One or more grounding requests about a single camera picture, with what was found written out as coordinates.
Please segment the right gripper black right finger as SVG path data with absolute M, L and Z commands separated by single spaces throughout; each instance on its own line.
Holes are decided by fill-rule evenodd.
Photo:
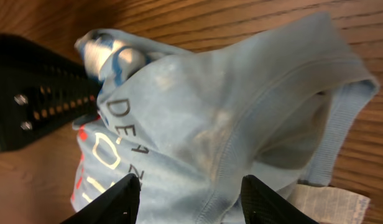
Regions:
M 246 224 L 318 224 L 253 175 L 242 179 L 241 204 Z

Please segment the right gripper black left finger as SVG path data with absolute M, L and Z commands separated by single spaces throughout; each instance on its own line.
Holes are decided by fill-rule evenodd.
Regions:
M 61 224 L 135 224 L 140 191 L 137 176 L 128 174 Z

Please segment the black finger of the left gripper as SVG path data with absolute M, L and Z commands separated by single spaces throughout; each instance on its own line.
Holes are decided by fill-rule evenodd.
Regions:
M 94 113 L 100 88 L 82 65 L 0 33 L 0 152 L 21 149 Z

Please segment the light blue printed t-shirt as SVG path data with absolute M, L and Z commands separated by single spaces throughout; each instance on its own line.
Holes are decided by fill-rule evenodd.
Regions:
M 124 176 L 141 182 L 137 223 L 243 223 L 242 178 L 281 196 L 327 186 L 375 77 L 317 13 L 193 53 L 120 30 L 75 44 L 102 85 L 97 118 L 73 122 L 80 211 Z

